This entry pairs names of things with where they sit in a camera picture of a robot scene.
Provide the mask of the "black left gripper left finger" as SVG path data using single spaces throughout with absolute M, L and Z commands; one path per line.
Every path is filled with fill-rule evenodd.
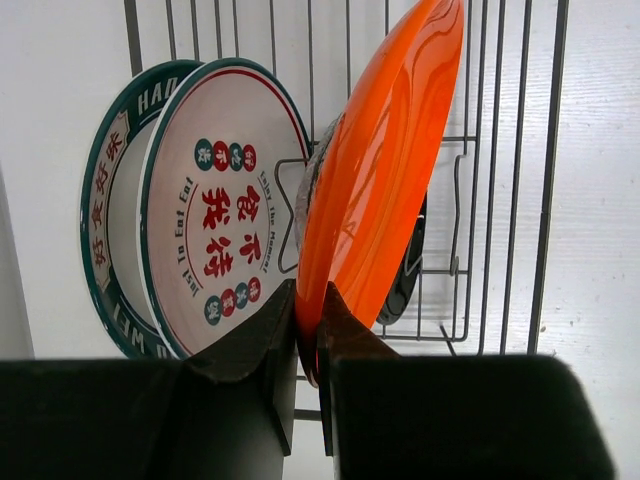
M 278 479 L 292 449 L 295 284 L 178 360 L 1 365 L 5 479 Z

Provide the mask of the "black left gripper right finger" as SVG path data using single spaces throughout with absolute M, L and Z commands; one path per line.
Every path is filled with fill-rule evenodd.
M 338 479 L 612 479 L 570 368 L 544 355 L 402 356 L 329 286 L 317 332 Z

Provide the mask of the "black round plate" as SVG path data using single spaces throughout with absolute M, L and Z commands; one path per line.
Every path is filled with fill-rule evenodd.
M 424 197 L 412 236 L 376 319 L 376 322 L 383 326 L 394 324 L 402 316 L 410 302 L 416 279 L 421 272 L 426 213 L 427 197 Z

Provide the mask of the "green rimmed white plate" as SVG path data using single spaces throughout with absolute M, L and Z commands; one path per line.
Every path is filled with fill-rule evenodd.
M 134 76 L 96 130 L 79 202 L 79 245 L 88 293 L 115 345 L 128 358 L 169 357 L 139 275 L 137 195 L 147 144 L 176 87 L 200 67 L 171 60 Z

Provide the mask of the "orange round plate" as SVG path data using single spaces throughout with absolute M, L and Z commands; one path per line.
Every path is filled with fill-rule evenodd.
M 459 1 L 416 3 L 372 56 L 336 124 L 296 281 L 298 349 L 312 384 L 328 286 L 371 327 L 394 280 L 449 117 L 464 20 Z

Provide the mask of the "white plate red characters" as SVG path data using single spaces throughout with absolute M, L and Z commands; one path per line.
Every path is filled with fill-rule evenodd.
M 138 190 L 138 258 L 158 333 L 185 359 L 295 276 L 293 200 L 311 145 L 288 92 L 258 63 L 203 64 L 152 130 Z

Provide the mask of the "clear glass plate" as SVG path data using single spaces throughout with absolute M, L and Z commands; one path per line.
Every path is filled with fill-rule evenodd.
M 319 143 L 314 147 L 313 154 L 307 162 L 304 175 L 299 185 L 294 206 L 294 233 L 298 251 L 301 250 L 303 245 L 311 200 L 313 199 L 314 190 L 329 144 L 333 138 L 336 127 L 343 117 L 344 114 L 341 114 L 326 128 Z

